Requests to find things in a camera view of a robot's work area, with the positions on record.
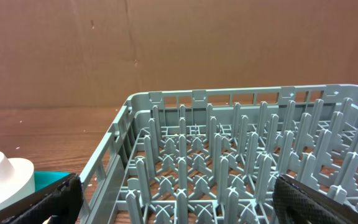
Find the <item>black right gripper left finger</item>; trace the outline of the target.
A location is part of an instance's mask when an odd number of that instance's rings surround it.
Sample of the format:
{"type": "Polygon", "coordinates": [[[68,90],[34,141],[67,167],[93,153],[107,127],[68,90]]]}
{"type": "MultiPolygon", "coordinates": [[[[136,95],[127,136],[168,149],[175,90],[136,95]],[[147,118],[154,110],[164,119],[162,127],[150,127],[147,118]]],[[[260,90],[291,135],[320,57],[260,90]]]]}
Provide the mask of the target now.
{"type": "Polygon", "coordinates": [[[2,210],[0,223],[76,223],[83,201],[79,175],[69,174],[2,210]]]}

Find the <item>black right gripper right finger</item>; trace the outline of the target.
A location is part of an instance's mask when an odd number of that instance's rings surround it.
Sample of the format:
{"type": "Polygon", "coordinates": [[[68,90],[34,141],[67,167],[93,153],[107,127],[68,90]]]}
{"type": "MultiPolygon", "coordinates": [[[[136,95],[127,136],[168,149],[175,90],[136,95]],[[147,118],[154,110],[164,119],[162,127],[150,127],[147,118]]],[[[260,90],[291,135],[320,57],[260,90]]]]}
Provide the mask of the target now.
{"type": "Polygon", "coordinates": [[[288,175],[275,181],[273,208],[279,223],[358,223],[358,212],[288,175]]]}

